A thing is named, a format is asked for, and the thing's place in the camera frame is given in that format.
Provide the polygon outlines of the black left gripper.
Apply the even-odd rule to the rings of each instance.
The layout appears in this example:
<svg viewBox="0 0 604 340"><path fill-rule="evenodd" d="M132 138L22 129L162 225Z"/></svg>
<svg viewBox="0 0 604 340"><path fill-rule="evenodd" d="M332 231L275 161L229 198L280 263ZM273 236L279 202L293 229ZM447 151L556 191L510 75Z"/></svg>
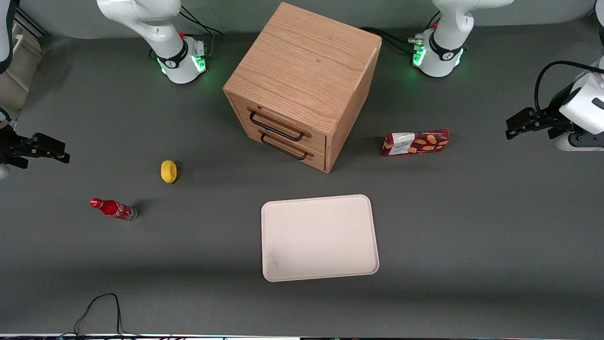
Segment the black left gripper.
<svg viewBox="0 0 604 340"><path fill-rule="evenodd" d="M541 114L535 108L527 107L508 118L505 121L507 126L506 139L512 140L522 133L542 130L544 126L550 127L547 132L550 139L570 133L572 122L561 114L560 109L566 103L573 86L574 84L569 84L553 95L548 106L541 109Z"/></svg>

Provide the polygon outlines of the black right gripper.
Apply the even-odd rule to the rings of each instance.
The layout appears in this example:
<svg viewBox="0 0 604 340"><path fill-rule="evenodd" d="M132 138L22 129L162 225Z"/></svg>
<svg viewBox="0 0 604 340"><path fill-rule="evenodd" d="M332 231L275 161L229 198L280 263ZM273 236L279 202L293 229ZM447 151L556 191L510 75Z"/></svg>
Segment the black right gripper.
<svg viewBox="0 0 604 340"><path fill-rule="evenodd" d="M0 163L20 169L28 168L26 156L50 158L69 164L70 155L66 153L66 144L43 133L36 133L30 139L17 135L11 126L0 129Z"/></svg>

